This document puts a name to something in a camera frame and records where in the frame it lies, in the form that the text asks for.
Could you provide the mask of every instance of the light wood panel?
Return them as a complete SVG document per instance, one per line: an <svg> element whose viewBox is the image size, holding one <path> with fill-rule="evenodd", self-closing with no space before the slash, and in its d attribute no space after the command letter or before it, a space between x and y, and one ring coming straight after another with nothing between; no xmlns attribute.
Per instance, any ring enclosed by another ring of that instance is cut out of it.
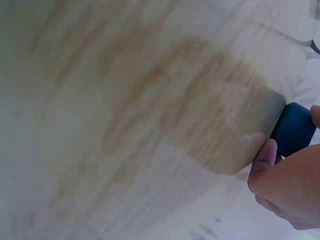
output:
<svg viewBox="0 0 320 240"><path fill-rule="evenodd" d="M5 239L200 236L292 96L311 6L2 1Z"/></svg>

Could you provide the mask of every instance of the wooden surface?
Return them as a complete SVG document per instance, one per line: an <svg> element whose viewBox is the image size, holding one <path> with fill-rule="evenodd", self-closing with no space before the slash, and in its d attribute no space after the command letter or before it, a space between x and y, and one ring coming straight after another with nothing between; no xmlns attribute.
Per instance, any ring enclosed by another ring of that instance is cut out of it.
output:
<svg viewBox="0 0 320 240"><path fill-rule="evenodd" d="M1 238L201 236L290 101L315 17L315 0L1 1Z"/></svg>

